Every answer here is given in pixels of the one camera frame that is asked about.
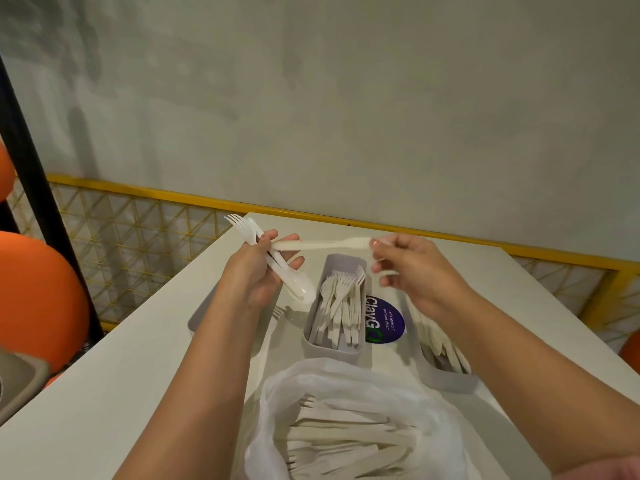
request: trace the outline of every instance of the hand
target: hand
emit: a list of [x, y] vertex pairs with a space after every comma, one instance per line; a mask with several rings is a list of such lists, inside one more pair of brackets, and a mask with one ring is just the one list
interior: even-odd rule
[[[271, 249], [271, 241], [277, 236], [278, 231], [268, 230], [255, 246], [244, 243], [229, 258], [222, 278], [220, 278], [222, 286], [226, 289], [225, 292], [241, 294], [242, 298], [247, 300], [248, 306], [257, 311], [263, 309], [270, 302], [282, 282], [267, 266], [264, 256]], [[298, 234], [290, 234], [284, 237], [283, 241], [297, 239], [300, 239]], [[295, 254], [297, 251], [283, 252], [282, 257], [288, 261]], [[304, 257], [298, 256], [289, 266], [292, 269], [299, 269], [304, 261]]]
[[410, 234], [384, 236], [371, 241], [373, 273], [395, 271], [380, 277], [380, 286], [402, 290], [427, 317], [439, 322], [453, 313], [456, 304], [475, 294], [433, 241]]

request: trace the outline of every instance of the pink sleeve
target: pink sleeve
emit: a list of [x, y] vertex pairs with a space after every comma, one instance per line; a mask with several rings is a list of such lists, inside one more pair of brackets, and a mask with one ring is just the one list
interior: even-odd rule
[[588, 463], [555, 480], [640, 480], [640, 456]]

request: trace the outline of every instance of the forearm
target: forearm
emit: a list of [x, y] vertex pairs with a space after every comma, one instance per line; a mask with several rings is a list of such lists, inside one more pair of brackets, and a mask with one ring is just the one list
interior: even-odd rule
[[244, 298], [216, 293], [117, 480], [228, 478], [257, 316]]
[[470, 294], [441, 321], [554, 473], [640, 452], [640, 406]]

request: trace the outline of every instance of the tabletop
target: tabletop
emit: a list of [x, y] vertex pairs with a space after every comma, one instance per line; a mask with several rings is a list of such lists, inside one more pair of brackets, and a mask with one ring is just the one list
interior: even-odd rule
[[[378, 231], [286, 217], [251, 214], [261, 227], [302, 239], [376, 237]], [[546, 343], [594, 376], [640, 403], [640, 379], [612, 350], [497, 247], [435, 240], [465, 279]], [[12, 480], [110, 479], [162, 398], [191, 341], [187, 323], [218, 281], [241, 239], [230, 230], [131, 314], [59, 379], [0, 427], [0, 465]], [[312, 280], [327, 250], [306, 251]], [[371, 253], [349, 251], [372, 262]], [[395, 290], [372, 280], [372, 294], [398, 303]], [[284, 319], [273, 317], [252, 356], [246, 400], [263, 378], [303, 358], [301, 329], [309, 305], [286, 292], [278, 299]], [[368, 344], [359, 365], [422, 388], [405, 336]], [[482, 478], [545, 478], [548, 471], [485, 390], [442, 393], [460, 420], [465, 446]]]

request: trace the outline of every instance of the person's right arm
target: person's right arm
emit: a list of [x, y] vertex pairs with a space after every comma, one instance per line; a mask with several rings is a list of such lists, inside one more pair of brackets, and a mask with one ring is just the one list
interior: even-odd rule
[[473, 370], [554, 473], [640, 454], [640, 406], [564, 357], [473, 291], [426, 239], [372, 241], [380, 285], [407, 293]]

